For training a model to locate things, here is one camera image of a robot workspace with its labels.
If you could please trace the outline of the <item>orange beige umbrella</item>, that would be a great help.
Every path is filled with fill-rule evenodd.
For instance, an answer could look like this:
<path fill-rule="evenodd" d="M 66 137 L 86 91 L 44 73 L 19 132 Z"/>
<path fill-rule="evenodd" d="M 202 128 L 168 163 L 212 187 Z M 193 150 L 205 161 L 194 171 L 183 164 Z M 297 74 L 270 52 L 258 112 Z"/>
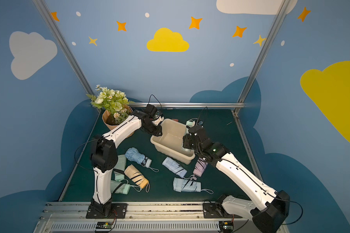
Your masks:
<path fill-rule="evenodd" d="M 124 174 L 133 181 L 141 189 L 148 189 L 150 187 L 149 180 L 133 165 L 129 165 L 125 170 Z"/>

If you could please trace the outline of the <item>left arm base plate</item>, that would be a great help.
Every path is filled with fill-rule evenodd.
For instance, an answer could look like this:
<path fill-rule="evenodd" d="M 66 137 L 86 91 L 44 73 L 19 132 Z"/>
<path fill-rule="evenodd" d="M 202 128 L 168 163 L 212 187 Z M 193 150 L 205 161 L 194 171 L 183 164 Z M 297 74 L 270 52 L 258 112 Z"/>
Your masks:
<path fill-rule="evenodd" d="M 88 207 L 86 219 L 123 219 L 127 211 L 127 203 L 93 203 Z"/>

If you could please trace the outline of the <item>large flower pot brown wrap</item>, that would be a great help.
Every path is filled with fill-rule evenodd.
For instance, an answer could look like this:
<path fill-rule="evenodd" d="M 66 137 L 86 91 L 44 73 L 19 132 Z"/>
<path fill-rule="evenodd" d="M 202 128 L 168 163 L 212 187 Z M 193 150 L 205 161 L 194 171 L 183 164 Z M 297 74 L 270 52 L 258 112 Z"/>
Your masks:
<path fill-rule="evenodd" d="M 132 113 L 130 101 L 126 94 L 120 90 L 109 89 L 97 85 L 95 90 L 99 93 L 97 96 L 86 94 L 90 99 L 91 105 L 99 110 L 104 110 L 102 120 L 110 129 L 114 130 L 119 124 L 123 123 Z"/>

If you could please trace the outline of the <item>beige plastic storage box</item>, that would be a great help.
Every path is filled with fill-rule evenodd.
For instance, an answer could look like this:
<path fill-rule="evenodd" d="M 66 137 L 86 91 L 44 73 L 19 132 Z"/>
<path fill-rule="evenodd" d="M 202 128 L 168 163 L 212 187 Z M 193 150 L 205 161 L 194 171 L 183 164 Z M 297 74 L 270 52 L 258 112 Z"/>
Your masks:
<path fill-rule="evenodd" d="M 186 133 L 186 125 L 165 119 L 161 123 L 162 136 L 151 136 L 151 143 L 158 152 L 161 152 L 186 165 L 195 158 L 193 150 L 183 148 L 183 136 Z"/>

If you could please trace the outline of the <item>light blue umbrella front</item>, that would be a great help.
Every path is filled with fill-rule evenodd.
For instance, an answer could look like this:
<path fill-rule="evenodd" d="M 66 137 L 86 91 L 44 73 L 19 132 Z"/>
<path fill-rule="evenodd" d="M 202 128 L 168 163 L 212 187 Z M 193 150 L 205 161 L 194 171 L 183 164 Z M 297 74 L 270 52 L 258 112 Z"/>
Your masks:
<path fill-rule="evenodd" d="M 173 190 L 176 192 L 201 192 L 201 183 L 193 180 L 174 178 Z"/>

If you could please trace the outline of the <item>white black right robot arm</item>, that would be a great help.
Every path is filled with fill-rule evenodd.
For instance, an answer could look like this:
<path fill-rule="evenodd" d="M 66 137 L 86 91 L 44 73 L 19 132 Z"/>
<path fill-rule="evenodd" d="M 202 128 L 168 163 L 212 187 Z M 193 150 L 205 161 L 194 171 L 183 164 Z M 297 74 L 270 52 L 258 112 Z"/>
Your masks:
<path fill-rule="evenodd" d="M 183 147 L 193 150 L 201 160 L 227 175 L 247 194 L 249 200 L 232 195 L 222 199 L 221 205 L 228 214 L 253 221 L 262 233 L 275 233 L 279 230 L 290 209 L 290 196 L 285 191 L 276 191 L 262 182 L 228 148 L 219 142 L 213 142 L 203 126 L 195 125 L 187 129 Z"/>

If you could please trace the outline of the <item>pale green umbrella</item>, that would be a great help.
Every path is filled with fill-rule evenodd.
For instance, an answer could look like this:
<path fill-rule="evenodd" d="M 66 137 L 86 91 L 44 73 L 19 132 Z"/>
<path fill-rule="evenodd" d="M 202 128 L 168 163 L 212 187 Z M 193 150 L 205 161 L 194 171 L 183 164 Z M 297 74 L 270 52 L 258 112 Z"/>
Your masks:
<path fill-rule="evenodd" d="M 193 120 L 188 120 L 188 121 L 186 122 L 186 127 L 187 127 L 187 129 L 190 129 L 191 127 L 195 126 L 195 124 L 196 124 L 195 121 L 193 121 Z"/>

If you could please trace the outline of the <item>mint green umbrella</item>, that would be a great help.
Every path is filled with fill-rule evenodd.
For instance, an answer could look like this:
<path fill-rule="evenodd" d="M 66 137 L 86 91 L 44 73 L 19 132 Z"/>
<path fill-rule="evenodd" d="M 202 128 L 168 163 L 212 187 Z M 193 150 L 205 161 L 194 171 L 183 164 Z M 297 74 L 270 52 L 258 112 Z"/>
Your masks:
<path fill-rule="evenodd" d="M 111 180 L 110 191 L 112 194 L 124 194 L 127 195 L 130 190 L 130 185 L 119 181 Z"/>
<path fill-rule="evenodd" d="M 125 179 L 124 171 L 126 169 L 126 157 L 124 154 L 118 155 L 118 162 L 113 169 L 114 180 L 122 181 Z"/>

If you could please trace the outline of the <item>aluminium front rail frame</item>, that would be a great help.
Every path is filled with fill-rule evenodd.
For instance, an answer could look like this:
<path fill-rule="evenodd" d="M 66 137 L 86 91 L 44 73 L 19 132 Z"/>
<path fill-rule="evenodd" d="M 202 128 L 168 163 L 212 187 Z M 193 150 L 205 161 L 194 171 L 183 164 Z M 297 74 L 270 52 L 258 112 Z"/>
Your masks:
<path fill-rule="evenodd" d="M 258 233 L 246 218 L 204 218 L 200 202 L 126 202 L 123 219 L 86 219 L 89 203 L 47 203 L 35 233 Z"/>

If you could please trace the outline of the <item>light blue umbrella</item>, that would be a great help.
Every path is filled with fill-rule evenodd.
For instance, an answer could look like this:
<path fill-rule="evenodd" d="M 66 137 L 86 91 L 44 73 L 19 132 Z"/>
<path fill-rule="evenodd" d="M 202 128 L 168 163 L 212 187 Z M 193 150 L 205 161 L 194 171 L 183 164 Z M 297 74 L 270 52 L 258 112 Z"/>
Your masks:
<path fill-rule="evenodd" d="M 176 192 L 201 192 L 201 183 L 193 180 L 174 178 L 173 190 Z"/>
<path fill-rule="evenodd" d="M 184 178 L 187 173 L 187 170 L 183 168 L 178 162 L 173 160 L 171 157 L 167 157 L 162 162 L 162 165 L 181 178 Z"/>

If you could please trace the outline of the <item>sky blue umbrella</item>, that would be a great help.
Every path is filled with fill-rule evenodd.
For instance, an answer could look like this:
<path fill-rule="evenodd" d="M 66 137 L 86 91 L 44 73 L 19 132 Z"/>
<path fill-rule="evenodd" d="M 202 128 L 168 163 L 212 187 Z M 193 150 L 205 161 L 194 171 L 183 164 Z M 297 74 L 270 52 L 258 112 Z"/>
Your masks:
<path fill-rule="evenodd" d="M 144 154 L 141 154 L 136 148 L 129 148 L 125 153 L 125 157 L 129 161 L 136 162 L 145 168 L 150 168 L 152 163 L 152 160 L 150 158 Z"/>

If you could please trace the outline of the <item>lilac purple folded umbrella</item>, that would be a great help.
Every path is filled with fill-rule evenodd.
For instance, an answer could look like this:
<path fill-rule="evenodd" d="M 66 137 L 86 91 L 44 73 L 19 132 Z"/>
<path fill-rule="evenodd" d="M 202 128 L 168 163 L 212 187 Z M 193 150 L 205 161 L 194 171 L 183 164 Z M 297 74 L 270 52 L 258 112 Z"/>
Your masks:
<path fill-rule="evenodd" d="M 198 158 L 193 170 L 193 175 L 196 177 L 201 177 L 207 168 L 208 163 L 202 158 Z"/>

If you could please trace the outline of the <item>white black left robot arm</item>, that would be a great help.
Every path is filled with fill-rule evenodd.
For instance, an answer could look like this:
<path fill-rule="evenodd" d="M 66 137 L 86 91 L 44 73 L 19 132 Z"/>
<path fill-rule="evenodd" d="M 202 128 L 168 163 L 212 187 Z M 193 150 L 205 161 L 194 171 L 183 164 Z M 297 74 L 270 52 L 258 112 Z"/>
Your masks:
<path fill-rule="evenodd" d="M 144 110 L 133 111 L 115 129 L 95 136 L 91 146 L 91 164 L 94 171 L 94 194 L 88 207 L 87 219 L 116 216 L 112 207 L 110 190 L 113 169 L 118 162 L 117 148 L 132 133 L 144 129 L 150 135 L 161 136 L 164 116 L 155 106 L 148 104 Z"/>

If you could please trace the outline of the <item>light blue umbrella centre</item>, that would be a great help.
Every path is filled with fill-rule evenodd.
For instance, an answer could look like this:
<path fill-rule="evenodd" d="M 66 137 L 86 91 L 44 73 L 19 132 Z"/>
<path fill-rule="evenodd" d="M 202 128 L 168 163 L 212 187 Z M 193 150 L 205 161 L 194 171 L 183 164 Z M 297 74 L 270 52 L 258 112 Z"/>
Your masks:
<path fill-rule="evenodd" d="M 187 173 L 187 170 L 183 168 L 178 162 L 173 160 L 171 157 L 167 157 L 162 162 L 162 165 L 181 178 L 184 178 Z"/>

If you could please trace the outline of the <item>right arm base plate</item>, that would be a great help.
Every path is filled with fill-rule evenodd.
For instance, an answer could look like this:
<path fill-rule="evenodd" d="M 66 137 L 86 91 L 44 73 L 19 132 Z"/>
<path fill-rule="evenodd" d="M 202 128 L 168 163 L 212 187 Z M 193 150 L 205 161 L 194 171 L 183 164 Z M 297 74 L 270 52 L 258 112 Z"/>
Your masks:
<path fill-rule="evenodd" d="M 205 201 L 202 204 L 204 218 L 233 218 L 233 215 L 228 214 L 221 204 Z M 234 215 L 234 218 L 242 218 L 241 216 Z"/>

